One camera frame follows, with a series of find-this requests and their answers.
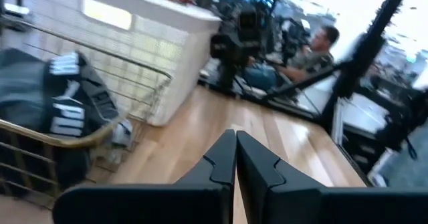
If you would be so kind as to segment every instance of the puma logo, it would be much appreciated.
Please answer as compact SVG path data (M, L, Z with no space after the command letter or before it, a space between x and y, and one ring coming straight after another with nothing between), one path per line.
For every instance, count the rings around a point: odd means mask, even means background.
M82 104L80 101L73 99L74 95L79 90L79 87L80 87L79 82L77 82L75 80L72 80L72 81L68 80L68 87L67 87L66 91L64 92L64 94L61 96L58 96L58 97L54 97L54 99L55 100L71 100L71 101L74 101L76 103Z
M76 52L52 59L49 72L56 76L79 74L79 56Z

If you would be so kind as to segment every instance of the glass block wall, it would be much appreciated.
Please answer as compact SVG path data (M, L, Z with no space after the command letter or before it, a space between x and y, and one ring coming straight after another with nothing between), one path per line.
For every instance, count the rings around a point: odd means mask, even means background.
M192 66L197 62L206 62L209 55L208 39L216 30L189 33L153 21L149 19L150 15L142 17L95 0L28 1L27 6L33 12L33 22L36 25L110 50L112 53L123 55L172 75L174 78L172 88L177 86L181 88L166 89L158 109L158 120L154 120L154 122L160 122L160 125L165 124L175 113L196 84L199 69L195 68L193 71L185 65ZM38 31L21 36L20 41L25 42L25 51L41 59L67 53L76 48L70 42ZM79 50L88 55L91 54L84 47ZM154 72L142 71L136 65L102 54L90 57L101 76L109 74L109 78L105 78L105 81L113 92L124 93L127 96L131 96L131 93L133 96L147 93L148 88L136 90L136 85L132 82L124 83L121 80L123 76L129 80L142 82L148 87L153 87L159 82L156 80L158 75ZM116 74L116 77L111 78L111 74ZM117 98L121 106L129 106L129 98L124 96Z

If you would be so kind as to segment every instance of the black frame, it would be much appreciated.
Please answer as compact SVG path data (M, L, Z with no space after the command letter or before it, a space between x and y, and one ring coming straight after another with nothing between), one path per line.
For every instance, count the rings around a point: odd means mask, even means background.
M261 104L268 108L273 108L286 114L309 120L321 125L327 131L330 131L332 116L337 99L349 98L356 90L360 78L366 73L370 65L373 63L373 60L376 58L376 55L379 51L379 43L383 41L382 32L391 20L392 16L395 14L395 11L400 5L401 1L402 0L385 0L385 4L383 4L381 7L381 10L376 16L376 19L373 21L372 25L367 31L367 34L363 37L362 41L358 45L351 60L337 64L327 70L318 72L311 78L308 78L304 81L291 84L282 88L281 90L269 93L264 97L254 96L245 92L242 94L236 94L230 90L221 89L215 84L209 83L204 79L200 79L199 83L201 85L209 86L210 88L213 88L214 90L224 94L233 96L240 95L240 98L243 98L244 100L249 100L251 102L255 102L256 104ZM295 89L307 88L308 86L311 86L312 84L315 84L316 82L331 76L338 70L341 70L341 73L337 78L335 85L333 86L332 95L330 96L321 115L319 116L316 113L303 110L291 104L285 106L274 106L272 101L270 101L272 98L278 95L291 93Z
M246 132L237 132L237 145L249 224L427 222L420 218L425 208L419 205L428 198L424 188L325 187Z

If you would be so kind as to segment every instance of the metal basket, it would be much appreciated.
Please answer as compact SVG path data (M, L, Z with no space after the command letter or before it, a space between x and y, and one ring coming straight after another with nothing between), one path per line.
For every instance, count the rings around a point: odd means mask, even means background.
M10 166L0 159L0 189L3 188L6 195L13 195L11 187L25 189L30 193L25 196L26 201L31 201L42 207L50 208L56 197L61 194L61 188L56 177L56 163L53 158L54 149L91 147L96 151L100 150L101 152L105 152L103 149L105 147L101 145L101 143L106 140L113 128L115 128L120 121L125 118L130 118L133 125L133 145L128 151L132 152L135 143L142 138L145 127L147 127L147 120L156 112L161 94L171 82L171 76L156 68L140 64L115 53L109 53L99 47L82 43L50 30L36 27L23 21L18 21L16 24L19 24L20 27L30 29L31 32L29 34L36 34L39 36L42 44L32 45L28 41L24 41L22 50L29 53L42 51L43 60L66 53L64 51L70 52L71 50L78 50L88 58L90 63L102 62L103 68L98 68L97 64L92 65L113 93L112 95L116 98L118 106L124 108L124 111L120 113L119 117L101 127L98 131L84 138L72 140L52 138L48 135L0 120L1 131L10 136L10 143L0 142L0 147L12 150L15 162L17 163L17 166ZM52 44L58 47L57 51L51 50ZM121 63L120 66L122 66L122 68L117 68L118 62ZM127 68L132 68L132 72L127 74ZM33 140L31 144L34 144L35 141L36 143L40 143L40 145L43 146L44 154L40 155L24 150L22 146L28 143L19 142L20 136L31 138ZM25 155L42 160L49 170L50 177L45 178L29 172L23 159ZM98 157L94 157L91 160L92 169L87 176L87 179L92 183L99 182L97 179L103 179L100 175L106 177L106 174L100 174L100 171L108 170L111 174L111 172L117 169L117 165L112 166L110 163L106 163L105 160ZM19 183L4 179L4 175L2 175L1 172L1 169L4 168L18 172L25 184L20 185ZM31 183L31 180L35 179L49 183L51 189L43 193L36 191Z

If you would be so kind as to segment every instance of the black equipment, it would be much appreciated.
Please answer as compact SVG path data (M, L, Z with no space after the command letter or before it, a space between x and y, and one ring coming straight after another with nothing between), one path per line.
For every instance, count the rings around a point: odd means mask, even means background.
M53 220L232 224L235 167L249 224L428 221L426 190L328 188L233 130L176 183L78 187L56 201Z
M292 18L280 20L280 26L288 23L287 29L282 29L282 62L294 57L303 46L309 45L310 32L305 29L302 21Z
M381 10L376 16L376 19L369 27L367 34L362 37L353 54L347 60L320 70L301 82L276 88L268 92L266 95L254 94L253 92L248 91L242 91L242 93L235 93L230 90L225 91L225 88L222 88L219 84L212 84L205 80L200 80L200 84L209 85L210 88L223 92L224 94L231 94L232 96L239 94L240 98L245 100L297 116L298 118L303 118L304 120L315 122L321 125L326 131L330 132L332 131L332 123L334 122L333 116L337 101L339 99L349 99L355 91L359 91L358 86L360 85L360 79L366 74L369 66L374 63L373 60L377 56L382 44L384 44L385 40L383 38L383 31L389 24L391 17L395 14L397 7L401 4L401 1L402 0L385 0ZM277 101L278 97L293 96L297 89L303 90L316 82L324 80L337 71L340 71L340 75L336 79L332 88L332 93L324 105L324 109L320 112L305 110L289 102ZM344 125L343 129L344 135L346 136L345 139L348 139L349 141L343 141L343 146L340 146L339 148L343 150L345 157L351 163L355 163L354 156L357 155L357 152L366 152L365 156L367 157L367 161L364 161L366 163L364 164L365 167L362 168L362 165L360 165L360 168L358 168L358 166L355 165L357 172L359 171L363 173L361 174L363 179L365 178L365 174L368 170L379 159L379 156L385 150L386 146L398 149L398 146L406 141L407 134L415 127L414 124L411 124L411 121L421 123L425 119L425 117L412 119L414 116L422 116L425 113L425 108L422 107L425 101L423 97L424 95L424 93L421 93L418 95L419 98L413 98L412 101L408 102L405 101L406 104L403 104L405 107L404 112L398 112L399 114L394 115L393 111L391 111L392 114L391 116L388 116L387 119L391 119L393 121L390 121L384 130L378 130L377 133L367 133L352 126ZM389 101L383 101L392 106L391 108L396 106L396 104L387 103ZM415 110L416 112L412 112L409 111L409 106L416 106L415 108L419 109Z
M28 7L23 5L23 0L16 0L15 3L6 3L5 0L0 0L0 15L8 16L10 19L3 19L3 24L5 27L12 29L14 31L24 32L28 28L14 22L14 19L31 21L31 13Z

